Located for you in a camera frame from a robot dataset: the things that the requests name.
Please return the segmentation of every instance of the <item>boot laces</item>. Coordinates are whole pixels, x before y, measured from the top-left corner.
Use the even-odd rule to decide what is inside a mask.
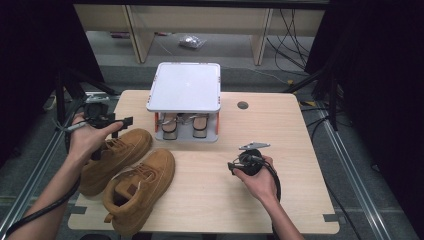
[[[120,138],[112,138],[105,142],[105,147],[112,151],[120,151],[127,148],[127,144]]]
[[[143,163],[135,167],[134,170],[136,174],[142,177],[143,182],[148,183],[148,182],[152,182],[155,179],[156,174],[153,168],[147,165],[144,165]]]

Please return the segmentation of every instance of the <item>human hand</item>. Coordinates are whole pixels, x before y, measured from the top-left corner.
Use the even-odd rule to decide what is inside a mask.
[[[76,114],[72,124],[84,121],[83,116],[83,113]],[[115,122],[105,128],[96,129],[86,124],[72,132],[68,155],[85,164],[91,154],[100,148],[106,137],[121,129],[122,126],[122,122]]]
[[[274,168],[273,159],[271,157],[262,155],[262,158]],[[274,178],[265,167],[262,167],[261,170],[253,176],[245,174],[240,169],[234,169],[233,171],[234,174],[244,182],[250,194],[262,203],[269,199],[277,198],[277,187]]]

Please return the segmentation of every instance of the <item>aluminum rail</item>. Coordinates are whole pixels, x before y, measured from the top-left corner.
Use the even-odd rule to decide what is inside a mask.
[[[324,108],[325,106],[324,104],[317,102],[317,107]],[[321,115],[321,117],[327,116],[327,112],[323,110],[319,111],[319,114]],[[365,187],[364,182],[362,181],[358,171],[356,170],[355,164],[350,158],[340,138],[339,133],[333,130],[333,127],[328,121],[325,121],[324,124],[325,124],[325,129],[328,133],[328,136],[330,137],[330,140],[334,148],[336,149],[336,152],[340,158],[340,161],[343,165],[344,170],[346,171],[350,184],[358,198],[359,203],[362,206],[362,209],[365,213],[365,216],[368,219],[368,222],[371,226],[372,231],[374,232],[376,239],[381,239],[381,240],[392,239],[383,221],[383,218],[378,212],[378,209],[375,203],[373,202],[367,188]]]
[[[82,99],[74,100],[72,102],[67,113],[65,124],[71,123],[71,121],[73,120],[73,113],[78,110],[79,106],[81,106],[82,103]],[[34,170],[32,171],[30,177],[28,178],[27,182],[25,183],[24,187],[22,188],[21,192],[19,193],[6,217],[3,219],[3,222],[0,226],[1,240],[6,239],[7,229],[9,229],[9,227],[12,226],[13,223],[21,219],[23,214],[27,210],[28,203],[30,202],[36,187],[40,184],[42,177],[46,173],[47,168],[49,167],[50,162],[54,154],[56,153],[58,146],[60,145],[60,140],[62,139],[63,135],[64,132],[59,130],[56,130],[53,133],[53,136],[49,144],[47,145],[45,151],[43,152],[43,155],[41,156]]]

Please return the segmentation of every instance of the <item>handheld controller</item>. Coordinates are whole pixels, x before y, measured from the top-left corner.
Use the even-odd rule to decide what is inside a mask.
[[[234,168],[242,170],[249,176],[257,174],[262,166],[264,166],[265,160],[262,158],[261,152],[257,148],[269,147],[266,143],[255,143],[252,142],[248,145],[242,146],[239,149],[245,150],[242,152],[237,159],[232,163],[228,163],[228,169],[234,175]]]

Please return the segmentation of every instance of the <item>brown boot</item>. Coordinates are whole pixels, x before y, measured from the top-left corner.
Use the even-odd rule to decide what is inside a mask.
[[[127,167],[107,185],[103,205],[110,212],[105,222],[123,236],[143,228],[153,206],[174,178],[175,159],[167,149],[156,149],[138,166]]]
[[[144,129],[133,129],[118,138],[106,140],[101,147],[101,158],[90,160],[81,173],[79,191],[85,196],[95,196],[125,166],[140,160],[152,146],[152,136]]]

